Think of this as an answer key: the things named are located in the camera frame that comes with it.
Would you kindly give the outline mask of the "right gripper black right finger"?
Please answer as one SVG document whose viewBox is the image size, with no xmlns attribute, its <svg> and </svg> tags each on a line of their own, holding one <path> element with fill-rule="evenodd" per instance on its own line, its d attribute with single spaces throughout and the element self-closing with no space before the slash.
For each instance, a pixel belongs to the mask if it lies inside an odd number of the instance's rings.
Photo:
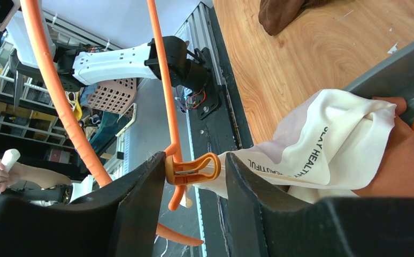
<svg viewBox="0 0 414 257">
<path fill-rule="evenodd" d="M 237 256 L 414 256 L 413 198 L 324 198 L 310 204 L 225 161 Z"/>
</svg>

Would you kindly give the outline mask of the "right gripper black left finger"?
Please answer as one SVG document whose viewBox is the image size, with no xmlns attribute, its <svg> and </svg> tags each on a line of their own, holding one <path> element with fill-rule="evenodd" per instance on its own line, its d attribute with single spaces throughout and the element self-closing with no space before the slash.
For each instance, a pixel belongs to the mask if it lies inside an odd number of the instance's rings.
<svg viewBox="0 0 414 257">
<path fill-rule="evenodd" d="M 70 204 L 0 196 L 0 256 L 151 256 L 165 154 Z"/>
</svg>

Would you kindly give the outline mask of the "orange plastic hanger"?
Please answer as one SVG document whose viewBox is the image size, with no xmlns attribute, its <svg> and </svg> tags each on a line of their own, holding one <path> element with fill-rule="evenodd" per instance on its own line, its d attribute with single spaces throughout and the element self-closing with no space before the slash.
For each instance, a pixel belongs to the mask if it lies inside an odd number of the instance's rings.
<svg viewBox="0 0 414 257">
<path fill-rule="evenodd" d="M 32 0 L 21 1 L 20 4 L 34 56 L 59 119 L 62 121 L 69 138 L 72 140 L 75 149 L 78 151 L 90 173 L 100 186 L 105 186 L 111 183 L 112 179 L 100 163 L 87 138 L 83 135 L 82 129 L 72 112 L 72 108 L 68 104 L 50 55 L 41 19 L 41 8 L 37 1 Z M 168 183 L 176 186 L 168 207 L 170 210 L 176 210 L 185 194 L 186 186 L 188 184 L 209 182 L 217 179 L 221 172 L 221 162 L 219 157 L 214 153 L 204 154 L 191 162 L 183 162 L 182 160 L 178 122 L 156 4 L 154 1 L 148 1 L 147 5 L 162 76 L 171 139 L 171 144 L 165 149 L 166 180 Z"/>
</svg>

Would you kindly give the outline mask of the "pale pink underwear cream waistband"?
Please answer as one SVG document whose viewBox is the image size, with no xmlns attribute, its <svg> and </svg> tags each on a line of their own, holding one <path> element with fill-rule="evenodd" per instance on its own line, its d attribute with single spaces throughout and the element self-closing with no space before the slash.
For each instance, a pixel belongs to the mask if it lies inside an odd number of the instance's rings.
<svg viewBox="0 0 414 257">
<path fill-rule="evenodd" d="M 376 176 L 396 104 L 323 89 L 291 111 L 273 138 L 234 155 L 253 173 L 308 203 L 355 196 Z"/>
</svg>

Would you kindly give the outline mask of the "brown underwear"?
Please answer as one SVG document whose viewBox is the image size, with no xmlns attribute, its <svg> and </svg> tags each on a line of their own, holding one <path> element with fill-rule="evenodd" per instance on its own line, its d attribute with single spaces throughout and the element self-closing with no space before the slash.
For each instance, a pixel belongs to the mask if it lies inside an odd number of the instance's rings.
<svg viewBox="0 0 414 257">
<path fill-rule="evenodd" d="M 395 196 L 414 198 L 414 131 L 400 115 L 407 109 L 402 97 L 374 97 L 396 105 L 392 129 L 380 167 L 368 186 L 354 190 L 361 197 Z"/>
</svg>

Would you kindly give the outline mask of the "person bare forearm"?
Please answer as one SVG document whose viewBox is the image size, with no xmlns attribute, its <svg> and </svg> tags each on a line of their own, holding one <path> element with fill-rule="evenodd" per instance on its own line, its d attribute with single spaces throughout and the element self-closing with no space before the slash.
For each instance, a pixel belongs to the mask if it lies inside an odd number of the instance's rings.
<svg viewBox="0 0 414 257">
<path fill-rule="evenodd" d="M 43 189 L 58 185 L 71 185 L 71 180 L 61 173 L 21 163 L 16 163 L 10 170 L 9 175 L 16 175 L 17 180 L 35 183 Z"/>
</svg>

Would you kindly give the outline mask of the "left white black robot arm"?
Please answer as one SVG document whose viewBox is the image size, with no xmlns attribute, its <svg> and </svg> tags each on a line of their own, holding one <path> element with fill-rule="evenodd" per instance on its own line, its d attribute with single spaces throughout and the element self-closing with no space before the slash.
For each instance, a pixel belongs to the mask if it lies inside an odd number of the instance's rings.
<svg viewBox="0 0 414 257">
<path fill-rule="evenodd" d="M 21 11 L 17 11 L 6 27 L 17 52 L 11 62 L 14 70 L 43 81 Z M 49 40 L 50 60 L 65 91 L 77 92 L 99 82 L 147 78 L 161 79 L 159 59 L 154 40 L 140 46 L 114 51 L 90 52 L 88 46 L 67 46 Z M 163 37 L 172 87 L 184 86 L 198 92 L 211 81 L 212 60 L 208 48 L 188 50 L 177 36 Z"/>
</svg>

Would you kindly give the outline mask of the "storage shelf with boxes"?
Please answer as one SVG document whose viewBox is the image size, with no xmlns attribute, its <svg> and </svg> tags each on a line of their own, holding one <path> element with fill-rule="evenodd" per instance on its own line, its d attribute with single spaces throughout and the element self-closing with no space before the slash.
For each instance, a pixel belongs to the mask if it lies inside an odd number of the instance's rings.
<svg viewBox="0 0 414 257">
<path fill-rule="evenodd" d="M 14 70 L 15 48 L 0 31 L 0 156 L 9 148 L 20 162 L 80 180 L 87 174 L 60 121 L 46 85 Z"/>
</svg>

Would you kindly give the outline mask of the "pink perforated plastic basket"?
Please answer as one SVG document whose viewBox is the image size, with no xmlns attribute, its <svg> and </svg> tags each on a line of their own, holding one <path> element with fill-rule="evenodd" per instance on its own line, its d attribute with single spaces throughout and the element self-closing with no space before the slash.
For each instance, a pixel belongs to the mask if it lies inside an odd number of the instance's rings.
<svg viewBox="0 0 414 257">
<path fill-rule="evenodd" d="M 84 88 L 80 104 L 100 111 L 123 114 L 136 97 L 137 85 L 136 78 L 98 82 Z"/>
</svg>

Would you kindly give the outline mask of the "grey plastic basin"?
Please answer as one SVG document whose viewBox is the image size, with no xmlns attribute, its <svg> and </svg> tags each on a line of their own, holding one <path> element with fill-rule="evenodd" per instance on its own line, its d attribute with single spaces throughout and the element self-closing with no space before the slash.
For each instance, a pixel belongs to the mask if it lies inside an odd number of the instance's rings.
<svg viewBox="0 0 414 257">
<path fill-rule="evenodd" d="M 407 110 L 401 118 L 414 122 L 414 42 L 398 50 L 355 79 L 345 91 L 364 98 L 403 97 Z"/>
</svg>

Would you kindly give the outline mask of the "brown cloth on table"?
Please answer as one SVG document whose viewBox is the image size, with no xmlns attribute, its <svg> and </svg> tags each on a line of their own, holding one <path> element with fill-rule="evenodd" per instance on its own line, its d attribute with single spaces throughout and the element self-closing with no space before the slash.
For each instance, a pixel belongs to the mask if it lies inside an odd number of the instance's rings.
<svg viewBox="0 0 414 257">
<path fill-rule="evenodd" d="M 328 4 L 328 0 L 261 0 L 258 21 L 270 36 L 278 35 L 297 15 L 310 8 Z"/>
</svg>

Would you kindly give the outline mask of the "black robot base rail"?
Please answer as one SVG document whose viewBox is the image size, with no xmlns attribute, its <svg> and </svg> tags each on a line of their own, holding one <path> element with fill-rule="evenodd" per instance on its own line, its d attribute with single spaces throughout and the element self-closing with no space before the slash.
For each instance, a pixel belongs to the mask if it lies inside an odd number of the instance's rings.
<svg viewBox="0 0 414 257">
<path fill-rule="evenodd" d="M 219 24 L 219 10 L 200 3 L 187 19 L 197 48 L 208 48 L 220 106 L 207 118 L 199 120 L 196 113 L 187 116 L 190 153 L 192 157 L 212 152 L 221 154 L 252 146 L 240 96 L 225 41 Z M 192 249 L 192 256 L 234 256 L 232 233 L 229 227 L 227 200 L 192 187 L 202 246 Z"/>
</svg>

